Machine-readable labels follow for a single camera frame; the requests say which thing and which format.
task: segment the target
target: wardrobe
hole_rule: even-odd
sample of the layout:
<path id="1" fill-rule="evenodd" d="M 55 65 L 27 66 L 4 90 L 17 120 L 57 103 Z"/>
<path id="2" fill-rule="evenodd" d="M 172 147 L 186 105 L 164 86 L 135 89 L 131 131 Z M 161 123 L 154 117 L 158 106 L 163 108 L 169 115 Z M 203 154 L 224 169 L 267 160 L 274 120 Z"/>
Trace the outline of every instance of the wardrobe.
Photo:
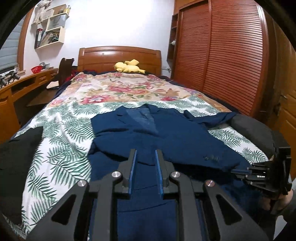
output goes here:
<path id="1" fill-rule="evenodd" d="M 172 40 L 172 79 L 243 114 L 264 113 L 271 46 L 266 13 L 255 1 L 191 1 L 173 15 Z"/>

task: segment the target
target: stuffed animal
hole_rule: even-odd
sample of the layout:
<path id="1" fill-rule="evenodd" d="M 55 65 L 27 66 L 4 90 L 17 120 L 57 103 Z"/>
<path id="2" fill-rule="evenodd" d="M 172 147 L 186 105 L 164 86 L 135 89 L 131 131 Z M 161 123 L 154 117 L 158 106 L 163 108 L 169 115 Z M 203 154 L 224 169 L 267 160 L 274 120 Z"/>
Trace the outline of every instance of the stuffed animal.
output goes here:
<path id="1" fill-rule="evenodd" d="M 143 73 L 145 74 L 145 70 L 140 69 L 137 64 L 139 63 L 139 61 L 133 59 L 132 61 L 125 61 L 123 62 L 118 62 L 114 65 L 114 69 L 117 72 L 124 72 L 124 73 L 128 73 L 128 72 L 134 72 L 134 73 Z"/>

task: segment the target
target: palm leaf pattern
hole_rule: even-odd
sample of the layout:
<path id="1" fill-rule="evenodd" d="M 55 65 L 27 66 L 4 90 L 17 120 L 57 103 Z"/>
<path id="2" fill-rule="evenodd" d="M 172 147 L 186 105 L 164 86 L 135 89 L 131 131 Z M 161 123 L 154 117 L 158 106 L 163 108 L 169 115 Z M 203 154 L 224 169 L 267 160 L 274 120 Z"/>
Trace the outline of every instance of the palm leaf pattern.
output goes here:
<path id="1" fill-rule="evenodd" d="M 91 166 L 87 154 L 94 138 L 90 119 L 97 114 L 124 106 L 135 108 L 144 104 L 158 108 L 188 110 L 193 116 L 215 115 L 218 111 L 196 96 L 177 101 L 105 102 L 80 105 L 73 101 L 63 106 L 45 108 L 17 135 L 29 128 L 43 126 L 43 141 L 38 147 L 23 194 L 22 225 L 11 224 L 24 237 L 45 213 L 78 181 L 90 180 Z M 240 153 L 249 162 L 267 160 L 250 141 L 227 125 L 209 133 Z"/>

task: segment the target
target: window blind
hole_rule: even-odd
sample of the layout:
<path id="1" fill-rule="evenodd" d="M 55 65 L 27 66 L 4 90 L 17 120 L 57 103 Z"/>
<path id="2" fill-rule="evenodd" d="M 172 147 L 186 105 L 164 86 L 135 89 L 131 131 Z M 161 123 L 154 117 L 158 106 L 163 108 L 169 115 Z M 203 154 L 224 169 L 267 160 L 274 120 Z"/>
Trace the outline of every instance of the window blind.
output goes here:
<path id="1" fill-rule="evenodd" d="M 0 73 L 9 71 L 17 65 L 17 49 L 20 32 L 25 17 L 16 25 L 0 49 Z"/>

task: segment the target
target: silver bolt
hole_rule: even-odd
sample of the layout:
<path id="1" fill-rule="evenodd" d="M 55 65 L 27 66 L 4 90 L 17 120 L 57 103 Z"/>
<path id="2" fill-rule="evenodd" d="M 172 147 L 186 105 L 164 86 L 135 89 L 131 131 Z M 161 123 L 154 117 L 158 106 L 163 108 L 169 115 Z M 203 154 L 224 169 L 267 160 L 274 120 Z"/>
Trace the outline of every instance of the silver bolt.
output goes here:
<path id="1" fill-rule="evenodd" d="M 112 177 L 120 177 L 121 173 L 119 171 L 112 172 Z"/>
<path id="2" fill-rule="evenodd" d="M 205 184 L 208 186 L 208 187 L 213 187 L 215 186 L 215 182 L 213 180 L 206 180 L 205 181 Z"/>
<path id="3" fill-rule="evenodd" d="M 80 180 L 80 181 L 78 181 L 78 186 L 80 186 L 80 187 L 84 187 L 85 185 L 86 185 L 86 181 L 85 180 Z"/>
<path id="4" fill-rule="evenodd" d="M 179 172 L 172 172 L 171 175 L 174 178 L 180 177 L 180 173 Z"/>

